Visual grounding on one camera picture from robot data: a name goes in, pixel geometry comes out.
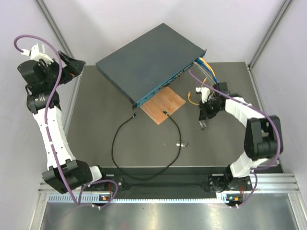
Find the white wall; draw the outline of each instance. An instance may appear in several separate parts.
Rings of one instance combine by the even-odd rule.
[[[33,0],[2,1],[0,23],[0,229],[24,230],[47,165],[39,128],[26,108],[25,81],[17,71],[28,59],[15,50],[13,40],[33,34],[60,46]],[[18,44],[30,49],[35,43],[25,38]],[[58,90],[64,109],[71,90],[72,83]]]
[[[210,62],[250,62],[283,0],[45,0],[76,58],[93,65],[161,23]]]
[[[286,169],[307,203],[307,1],[295,0],[254,68],[266,109],[280,117]]]

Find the robotic arm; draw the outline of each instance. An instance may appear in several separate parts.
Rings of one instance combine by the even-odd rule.
[[[215,84],[213,87],[246,104],[240,95],[230,94],[226,82]],[[205,120],[212,119],[218,112],[224,110],[233,115],[246,128],[244,152],[237,161],[227,166],[222,181],[213,181],[211,184],[211,187],[220,187],[220,183],[223,183],[225,185],[224,189],[227,187],[229,189],[237,188],[247,180],[251,170],[275,156],[277,151],[277,137],[272,125],[262,114],[246,105],[226,99],[219,94],[213,94],[210,98],[210,91],[206,87],[196,88],[196,92],[201,93],[202,99],[199,102],[201,111],[199,117],[200,124],[204,124]],[[282,152],[283,142],[280,120],[277,116],[270,116],[270,119],[277,127],[281,139]]]
[[[59,64],[45,54],[43,45],[36,44],[31,50],[23,50],[22,54],[29,56],[30,60],[20,64],[17,69],[27,82],[25,87],[27,108],[39,125],[47,153],[47,171],[43,173],[43,178],[47,184],[63,194],[67,192],[67,189],[59,175],[58,167],[52,154],[44,118],[47,100],[59,74]],[[66,64],[66,67],[62,69],[60,84],[66,84],[82,73],[85,62],[72,59],[60,51],[59,55]],[[103,173],[100,171],[99,166],[89,167],[87,163],[76,160],[72,154],[62,125],[62,112],[57,92],[55,92],[51,100],[47,119],[53,146],[70,188],[75,189],[86,183],[101,179]]]

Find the wooden board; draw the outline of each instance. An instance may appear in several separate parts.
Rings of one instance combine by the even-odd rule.
[[[167,111],[169,115],[172,115],[185,102],[171,88],[166,87],[141,105],[141,109],[159,125],[167,119],[167,115],[163,111]]]

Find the cable connector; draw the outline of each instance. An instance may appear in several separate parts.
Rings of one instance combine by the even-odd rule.
[[[136,117],[136,115],[138,114],[139,112],[135,112],[132,117]]]

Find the blue cable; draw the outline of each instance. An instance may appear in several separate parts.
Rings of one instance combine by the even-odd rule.
[[[215,84],[217,84],[218,81],[217,81],[215,75],[211,72],[211,70],[210,70],[201,60],[197,59],[196,62],[197,62],[198,64],[200,64],[200,65],[202,65],[202,66],[205,67],[205,69],[206,69],[206,70],[211,74],[211,76],[213,77],[213,80],[214,80]]]

